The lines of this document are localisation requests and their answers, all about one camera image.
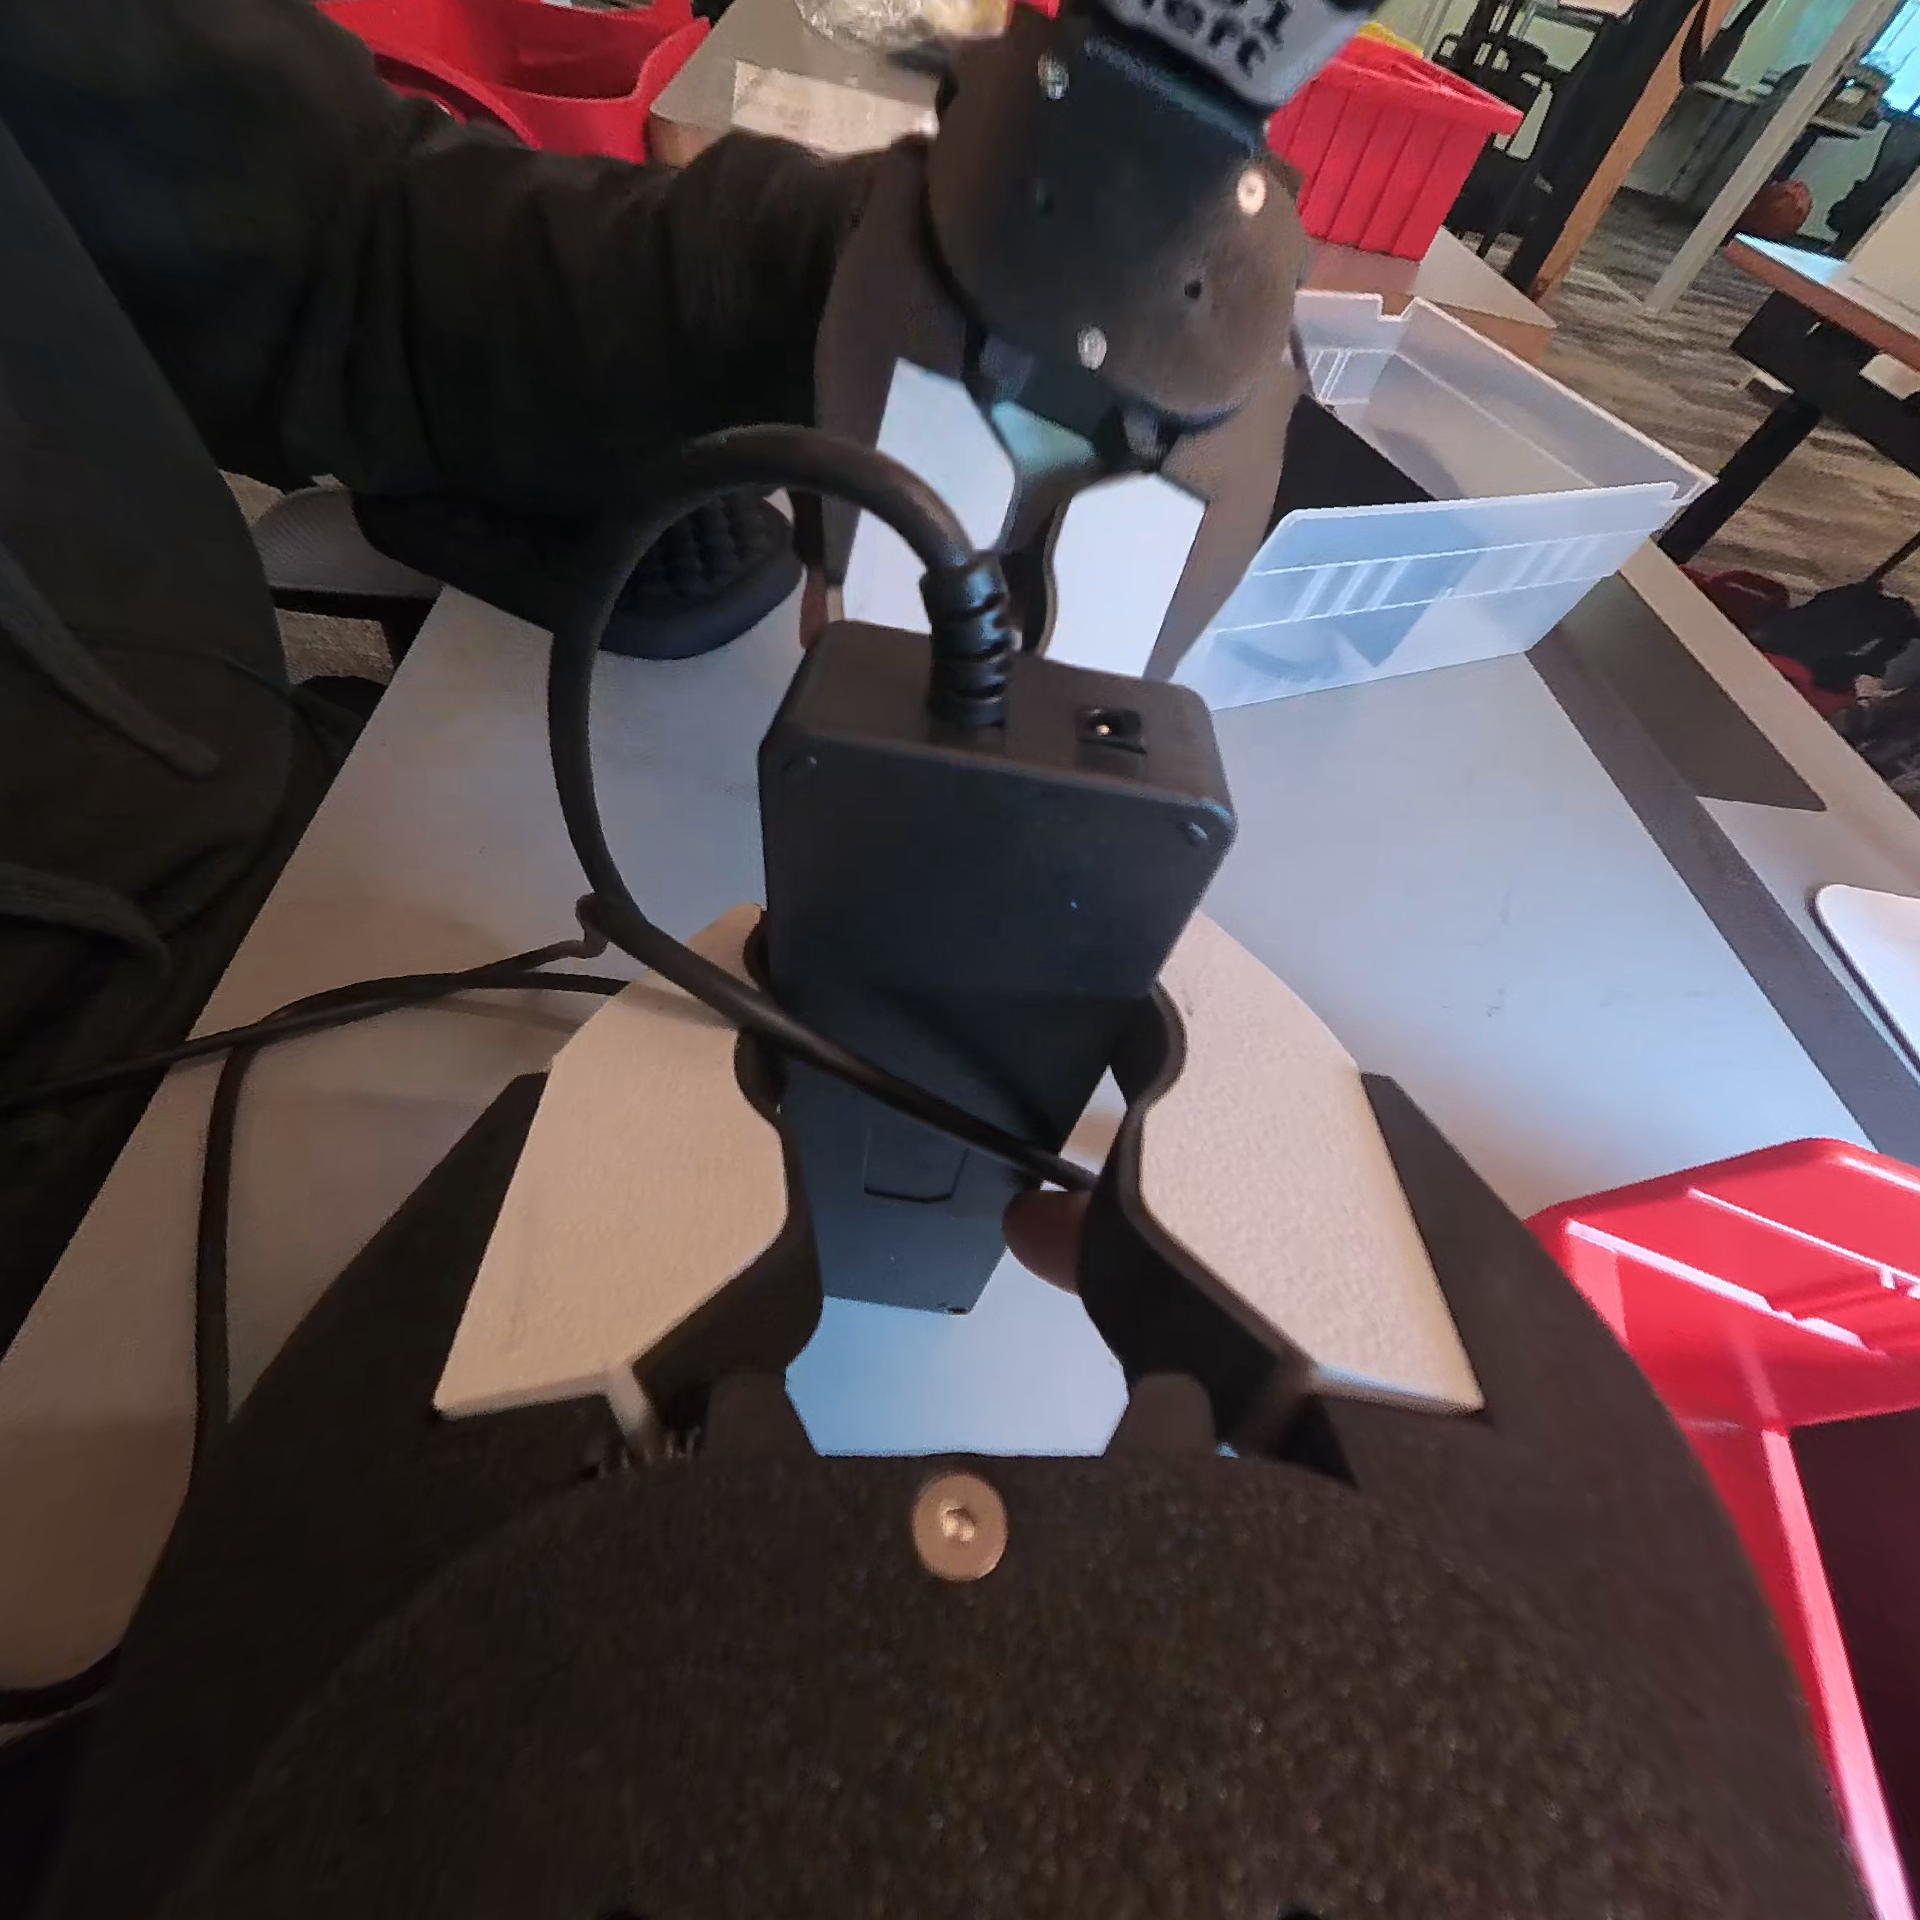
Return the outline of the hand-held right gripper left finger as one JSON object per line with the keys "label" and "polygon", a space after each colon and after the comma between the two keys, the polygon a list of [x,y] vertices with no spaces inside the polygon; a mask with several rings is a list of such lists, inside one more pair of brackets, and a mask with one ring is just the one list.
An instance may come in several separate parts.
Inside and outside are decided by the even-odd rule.
{"label": "hand-held right gripper left finger", "polygon": [[597,1402],[618,1431],[670,1431],[721,1379],[783,1379],[824,1288],[782,1097],[657,971],[591,1013],[541,1080],[433,1411]]}

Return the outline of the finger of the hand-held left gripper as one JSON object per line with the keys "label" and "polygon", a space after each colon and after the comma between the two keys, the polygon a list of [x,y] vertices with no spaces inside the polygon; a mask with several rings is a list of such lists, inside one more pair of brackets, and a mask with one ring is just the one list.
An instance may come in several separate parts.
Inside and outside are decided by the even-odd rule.
{"label": "finger of the hand-held left gripper", "polygon": [[1050,659],[1143,674],[1203,522],[1203,498],[1159,474],[1074,493],[1050,546]]}
{"label": "finger of the hand-held left gripper", "polygon": [[895,360],[876,447],[938,495],[973,549],[1000,549],[1018,469],[961,379]]}

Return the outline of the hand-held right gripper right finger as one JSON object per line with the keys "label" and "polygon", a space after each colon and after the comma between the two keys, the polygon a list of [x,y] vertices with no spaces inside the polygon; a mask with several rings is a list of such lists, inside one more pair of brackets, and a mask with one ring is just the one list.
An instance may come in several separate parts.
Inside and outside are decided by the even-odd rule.
{"label": "hand-held right gripper right finger", "polygon": [[1316,1400],[1481,1413],[1364,1074],[1275,971],[1194,917],[1112,1077],[1076,1290],[1128,1386],[1190,1379],[1244,1455]]}

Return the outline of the clear plastic bin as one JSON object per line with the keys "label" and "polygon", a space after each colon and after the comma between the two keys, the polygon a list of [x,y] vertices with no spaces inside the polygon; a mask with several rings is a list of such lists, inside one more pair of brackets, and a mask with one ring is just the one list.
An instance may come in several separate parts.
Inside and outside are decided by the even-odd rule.
{"label": "clear plastic bin", "polygon": [[1308,290],[1294,328],[1308,394],[1431,499],[1266,530],[1169,668],[1214,709],[1521,656],[1710,488],[1428,299]]}

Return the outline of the red plastic bin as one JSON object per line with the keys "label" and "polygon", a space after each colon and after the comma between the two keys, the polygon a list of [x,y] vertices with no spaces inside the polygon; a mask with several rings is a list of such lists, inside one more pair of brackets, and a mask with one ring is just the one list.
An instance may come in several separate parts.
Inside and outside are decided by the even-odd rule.
{"label": "red plastic bin", "polygon": [[1811,1138],[1530,1229],[1686,1429],[1772,1606],[1878,1915],[1916,1915],[1792,1438],[1917,1411],[1917,1172]]}

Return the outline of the person's left forearm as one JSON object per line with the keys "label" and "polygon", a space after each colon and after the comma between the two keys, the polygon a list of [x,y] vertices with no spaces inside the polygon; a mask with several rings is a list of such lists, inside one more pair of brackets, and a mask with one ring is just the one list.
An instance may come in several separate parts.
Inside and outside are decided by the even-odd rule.
{"label": "person's left forearm", "polygon": [[217,468],[589,516],[810,423],[880,156],[548,154],[400,95],[313,3],[3,3],[3,131]]}

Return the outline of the person's right hand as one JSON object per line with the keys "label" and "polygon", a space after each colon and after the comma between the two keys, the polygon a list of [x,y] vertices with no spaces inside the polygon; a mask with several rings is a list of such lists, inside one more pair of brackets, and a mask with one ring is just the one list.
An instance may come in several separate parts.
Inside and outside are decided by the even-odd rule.
{"label": "person's right hand", "polygon": [[1078,1294],[1090,1209],[1091,1192],[1022,1189],[1001,1216],[1008,1253],[1043,1283]]}

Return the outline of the red ribbed bin white label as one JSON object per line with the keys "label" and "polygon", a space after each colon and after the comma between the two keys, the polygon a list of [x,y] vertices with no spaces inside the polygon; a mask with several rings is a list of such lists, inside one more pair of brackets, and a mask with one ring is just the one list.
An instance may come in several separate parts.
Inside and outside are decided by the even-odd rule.
{"label": "red ribbed bin white label", "polygon": [[1310,239],[1418,262],[1493,138],[1524,111],[1362,31],[1266,124]]}

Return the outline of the background wooden table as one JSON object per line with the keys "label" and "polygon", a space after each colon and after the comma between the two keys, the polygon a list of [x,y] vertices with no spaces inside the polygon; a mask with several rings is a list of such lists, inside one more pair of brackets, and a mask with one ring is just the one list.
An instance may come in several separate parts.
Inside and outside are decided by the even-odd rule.
{"label": "background wooden table", "polygon": [[1807,311],[1817,324],[1833,325],[1866,346],[1870,358],[1887,358],[1907,371],[1917,371],[1916,295],[1876,286],[1844,258],[1763,238],[1736,236],[1719,254],[1734,270]]}

